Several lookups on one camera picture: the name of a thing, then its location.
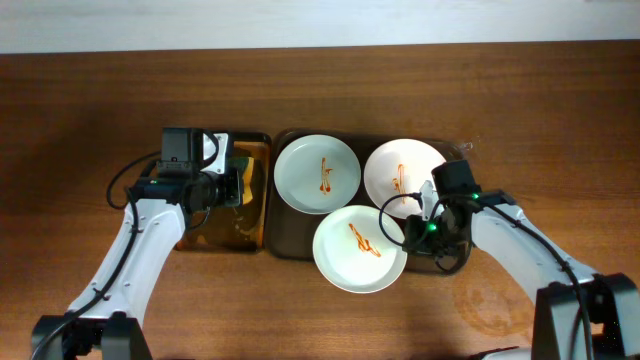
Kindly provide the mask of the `yellow green sponge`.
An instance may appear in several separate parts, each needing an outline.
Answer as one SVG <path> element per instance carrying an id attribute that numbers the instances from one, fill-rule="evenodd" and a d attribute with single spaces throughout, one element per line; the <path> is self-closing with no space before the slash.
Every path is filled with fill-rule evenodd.
<path id="1" fill-rule="evenodd" d="M 253 177 L 254 159 L 252 157 L 235 157 L 231 159 L 231 166 L 238 170 L 242 193 L 241 204 L 246 205 L 253 199 L 251 179 Z"/>

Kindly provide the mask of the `white plate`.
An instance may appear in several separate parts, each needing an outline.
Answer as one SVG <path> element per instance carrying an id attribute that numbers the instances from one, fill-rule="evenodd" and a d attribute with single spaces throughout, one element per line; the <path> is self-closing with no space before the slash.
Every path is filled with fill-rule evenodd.
<path id="1" fill-rule="evenodd" d="M 366 192 L 381 208 L 391 197 L 416 193 L 429 180 L 435 185 L 432 170 L 446 160 L 434 147 L 414 139 L 388 141 L 376 148 L 366 161 Z"/>
<path id="2" fill-rule="evenodd" d="M 346 206 L 361 183 L 360 162 L 349 145 L 329 135 L 306 135 L 286 145 L 274 169 L 276 190 L 293 209 L 311 215 Z"/>
<path id="3" fill-rule="evenodd" d="M 314 262 L 334 286 L 370 294 L 394 283 L 404 272 L 408 254 L 396 221 L 378 209 L 352 205 L 327 215 L 313 241 Z"/>

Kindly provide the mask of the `white plate front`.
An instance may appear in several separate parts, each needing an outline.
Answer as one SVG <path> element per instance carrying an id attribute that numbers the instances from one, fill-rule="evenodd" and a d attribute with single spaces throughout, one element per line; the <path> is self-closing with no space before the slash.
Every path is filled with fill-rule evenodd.
<path id="1" fill-rule="evenodd" d="M 370 294 L 394 283 L 404 272 L 408 254 L 396 221 L 378 209 L 352 205 L 327 215 L 313 241 L 314 262 L 334 286 Z"/>

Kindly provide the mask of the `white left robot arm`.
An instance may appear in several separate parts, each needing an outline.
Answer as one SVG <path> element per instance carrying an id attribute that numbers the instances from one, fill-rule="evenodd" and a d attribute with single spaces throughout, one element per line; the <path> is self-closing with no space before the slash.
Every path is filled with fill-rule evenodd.
<path id="1" fill-rule="evenodd" d="M 160 150 L 125 188 L 121 227 L 99 269 L 62 315 L 44 315 L 32 331 L 34 359 L 76 359 L 98 349 L 105 359 L 149 359 L 142 327 L 148 302 L 175 245 L 196 214 L 243 202 L 243 168 L 232 166 L 234 136 L 166 128 Z"/>

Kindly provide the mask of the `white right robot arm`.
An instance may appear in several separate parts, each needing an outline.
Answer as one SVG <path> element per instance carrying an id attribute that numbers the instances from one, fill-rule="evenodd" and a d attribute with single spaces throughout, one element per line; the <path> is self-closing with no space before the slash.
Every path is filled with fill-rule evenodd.
<path id="1" fill-rule="evenodd" d="M 502 190 L 484 191 L 467 161 L 446 162 L 412 193 L 420 214 L 406 220 L 402 248 L 457 273 L 473 249 L 496 260 L 535 305 L 528 348 L 479 353 L 481 359 L 636 359 L 639 290 L 622 273 L 604 275 L 536 228 Z"/>

